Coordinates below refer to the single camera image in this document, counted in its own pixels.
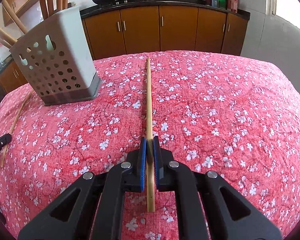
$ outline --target floral tablecloth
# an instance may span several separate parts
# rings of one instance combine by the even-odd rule
[[[33,93],[0,168],[9,231],[16,237],[84,172],[109,171],[138,148],[147,56],[162,147],[194,171],[217,171],[287,235],[300,219],[300,95],[271,63],[192,51],[95,61],[103,83],[93,101],[45,107]],[[30,90],[1,102],[0,136]],[[146,193],[127,193],[122,239],[178,239],[174,194],[157,192],[147,213]]]

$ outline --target green container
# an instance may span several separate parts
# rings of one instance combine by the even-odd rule
[[[227,9],[227,0],[218,0],[219,8]]]

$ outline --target black countertop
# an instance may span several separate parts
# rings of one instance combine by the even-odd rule
[[[6,67],[13,61],[13,57],[10,55],[2,62],[0,66],[0,74],[6,69]]]
[[[87,17],[91,17],[97,14],[126,9],[126,8],[133,8],[133,7],[142,7],[142,6],[156,6],[156,5],[181,5],[181,6],[191,6],[191,7],[199,7],[199,8],[206,8],[210,10],[215,10],[224,13],[231,13],[237,15],[243,19],[250,20],[250,13],[247,11],[243,11],[238,9],[238,13],[230,12],[221,8],[215,8],[205,4],[205,0],[116,0],[113,5],[110,6],[100,6],[95,5],[89,8],[83,9],[80,11],[80,15],[82,19]]]

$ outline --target utensil holder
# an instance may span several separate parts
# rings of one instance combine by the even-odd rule
[[[93,100],[98,94],[101,79],[78,7],[59,11],[39,23],[10,52],[45,106]]]

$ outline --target white flower pattern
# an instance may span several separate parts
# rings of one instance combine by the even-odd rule
[[[299,93],[271,63],[191,51],[95,61],[103,81],[92,101],[45,107],[33,93],[0,168],[8,230],[17,238],[83,173],[109,171],[138,149],[145,135],[147,57],[157,84],[153,134],[161,147],[193,171],[217,171],[287,235],[300,219]],[[30,89],[26,84],[1,102],[0,136]],[[144,192],[126,193],[123,240],[177,239],[173,194],[160,196],[165,208],[151,215],[144,212]]]

